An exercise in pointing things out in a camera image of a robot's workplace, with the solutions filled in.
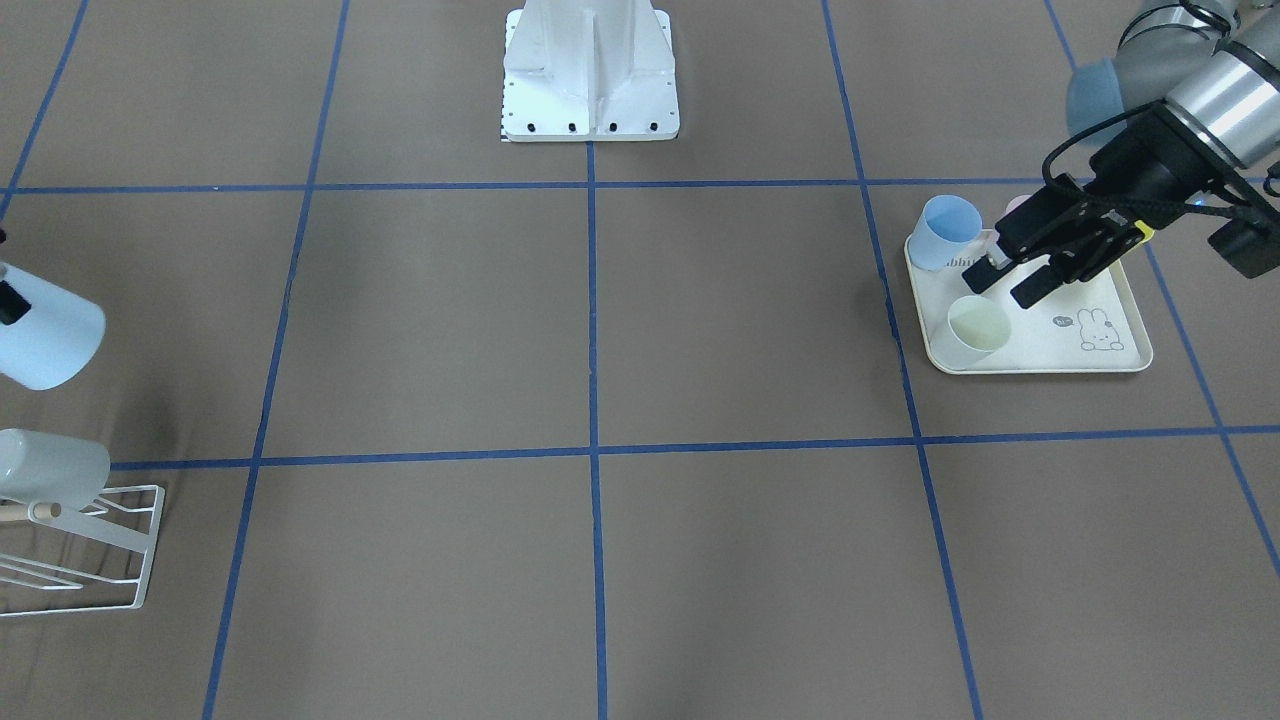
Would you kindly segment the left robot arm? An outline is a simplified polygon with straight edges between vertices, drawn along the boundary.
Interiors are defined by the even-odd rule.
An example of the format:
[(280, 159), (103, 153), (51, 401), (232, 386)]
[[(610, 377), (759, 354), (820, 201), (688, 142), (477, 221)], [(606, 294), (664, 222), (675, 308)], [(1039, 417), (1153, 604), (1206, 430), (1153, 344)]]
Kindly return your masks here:
[(1244, 170), (1277, 151), (1277, 13), (1242, 28), (1234, 1), (1146, 1), (1112, 56), (1068, 85), (1069, 146), (1100, 141), (1093, 179), (1055, 174), (1009, 210), (987, 254), (963, 274), (984, 293), (1015, 266), (1020, 307), (1093, 281), (1156, 231), (1188, 214), (1217, 217), (1210, 246), (1247, 278), (1277, 268), (1277, 168), (1263, 192)]

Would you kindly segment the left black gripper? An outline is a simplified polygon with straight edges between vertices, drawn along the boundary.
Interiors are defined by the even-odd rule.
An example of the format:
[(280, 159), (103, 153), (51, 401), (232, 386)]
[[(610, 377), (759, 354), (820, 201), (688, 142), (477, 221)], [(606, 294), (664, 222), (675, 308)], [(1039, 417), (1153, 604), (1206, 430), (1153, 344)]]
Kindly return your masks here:
[[(963, 272), (982, 295), (1016, 265), (1047, 263), (1019, 281), (1010, 296), (1032, 309), (1065, 284), (1093, 281), (1146, 238), (1185, 214), (1225, 222), (1249, 211), (1243, 179), (1212, 155), (1165, 105), (1133, 111), (1126, 127), (1089, 160), (1093, 181), (1068, 173), (1047, 178), (1019, 209), (996, 223), (995, 247)], [(1236, 195), (1228, 188), (1236, 186)]]

